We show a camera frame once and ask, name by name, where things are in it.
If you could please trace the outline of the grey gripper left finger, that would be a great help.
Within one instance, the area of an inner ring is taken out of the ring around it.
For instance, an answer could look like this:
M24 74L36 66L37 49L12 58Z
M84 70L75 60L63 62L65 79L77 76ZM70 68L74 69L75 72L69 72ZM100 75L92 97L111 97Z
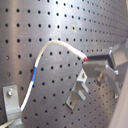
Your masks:
M89 60L107 60L109 66L115 70L116 69L116 64L113 56L113 48L109 47L107 49L104 49L100 52L96 53L90 53L88 55Z

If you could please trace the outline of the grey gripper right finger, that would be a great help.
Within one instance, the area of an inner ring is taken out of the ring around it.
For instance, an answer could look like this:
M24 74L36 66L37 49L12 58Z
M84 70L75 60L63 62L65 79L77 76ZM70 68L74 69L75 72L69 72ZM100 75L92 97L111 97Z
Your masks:
M117 95L120 95L121 88L119 87L119 81L117 80L119 72L113 70L106 61L86 61L83 63L82 68L87 77L93 78L98 86L107 83Z

